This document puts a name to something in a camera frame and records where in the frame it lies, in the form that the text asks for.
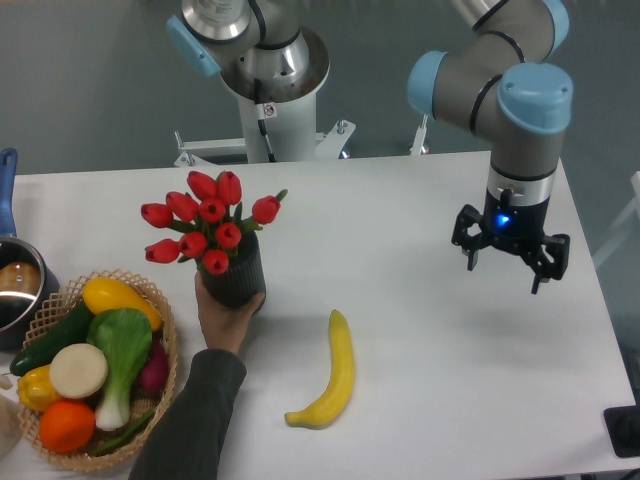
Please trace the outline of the person's hand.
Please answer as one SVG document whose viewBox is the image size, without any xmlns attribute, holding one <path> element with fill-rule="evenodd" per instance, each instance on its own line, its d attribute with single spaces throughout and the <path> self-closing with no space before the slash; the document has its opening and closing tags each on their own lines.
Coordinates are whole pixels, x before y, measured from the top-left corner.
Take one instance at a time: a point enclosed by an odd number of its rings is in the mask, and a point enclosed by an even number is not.
<svg viewBox="0 0 640 480">
<path fill-rule="evenodd" d="M 265 293 L 259 292 L 238 308 L 226 307 L 215 300 L 201 278 L 194 276 L 198 319 L 208 349 L 225 350 L 235 355 L 240 353 L 250 321 L 261 307 Z"/>
</svg>

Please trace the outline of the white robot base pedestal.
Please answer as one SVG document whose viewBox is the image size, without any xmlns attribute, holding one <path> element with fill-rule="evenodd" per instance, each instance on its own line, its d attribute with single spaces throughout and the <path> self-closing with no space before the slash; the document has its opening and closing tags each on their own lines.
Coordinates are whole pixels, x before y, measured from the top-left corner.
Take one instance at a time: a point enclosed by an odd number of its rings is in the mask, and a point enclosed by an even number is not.
<svg viewBox="0 0 640 480">
<path fill-rule="evenodd" d="M 184 142 L 175 132 L 175 164 L 200 166 L 240 154 L 250 164 L 347 158 L 354 123 L 340 119 L 327 132 L 317 130 L 317 93 L 329 70 L 326 45 L 306 27 L 281 48 L 250 48 L 216 74 L 237 101 L 243 136 Z"/>
</svg>

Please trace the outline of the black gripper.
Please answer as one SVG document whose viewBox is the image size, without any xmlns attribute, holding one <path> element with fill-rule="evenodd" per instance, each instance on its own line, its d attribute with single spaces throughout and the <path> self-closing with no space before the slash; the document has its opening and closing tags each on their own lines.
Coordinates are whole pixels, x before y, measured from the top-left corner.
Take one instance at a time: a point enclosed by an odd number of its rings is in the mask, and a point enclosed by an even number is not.
<svg viewBox="0 0 640 480">
<path fill-rule="evenodd" d="M 542 283 L 561 280 L 567 270 L 570 236 L 544 235 L 549 199 L 535 205 L 504 205 L 490 193 L 485 195 L 484 210 L 465 204 L 454 222 L 451 242 L 467 257 L 467 270 L 473 271 L 478 253 L 487 248 L 518 256 L 532 256 L 534 279 L 531 293 Z"/>
</svg>

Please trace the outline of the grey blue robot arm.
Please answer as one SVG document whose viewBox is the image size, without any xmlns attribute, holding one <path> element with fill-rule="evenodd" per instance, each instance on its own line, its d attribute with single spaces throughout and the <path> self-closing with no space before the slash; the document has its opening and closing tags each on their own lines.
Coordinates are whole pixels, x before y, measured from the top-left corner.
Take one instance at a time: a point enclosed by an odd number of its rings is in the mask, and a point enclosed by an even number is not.
<svg viewBox="0 0 640 480">
<path fill-rule="evenodd" d="M 570 238 L 544 231 L 573 82 L 549 57 L 565 40 L 569 16 L 560 1 L 457 1 L 475 33 L 462 53 L 430 51 L 413 66 L 407 99 L 417 111 L 468 130 L 491 145 L 484 207 L 466 204 L 452 243 L 474 269 L 493 247 L 533 271 L 531 291 L 559 280 Z"/>
</svg>

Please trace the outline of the dark grey sleeved forearm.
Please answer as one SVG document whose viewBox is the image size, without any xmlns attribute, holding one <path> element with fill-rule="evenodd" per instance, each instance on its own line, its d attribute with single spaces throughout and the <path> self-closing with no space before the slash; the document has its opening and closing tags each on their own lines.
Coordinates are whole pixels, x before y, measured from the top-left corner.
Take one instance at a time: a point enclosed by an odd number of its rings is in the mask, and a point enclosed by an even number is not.
<svg viewBox="0 0 640 480">
<path fill-rule="evenodd" d="M 215 479 L 233 414 L 246 376 L 237 355 L 203 350 L 191 362 L 182 391 L 151 431 L 131 479 Z"/>
</svg>

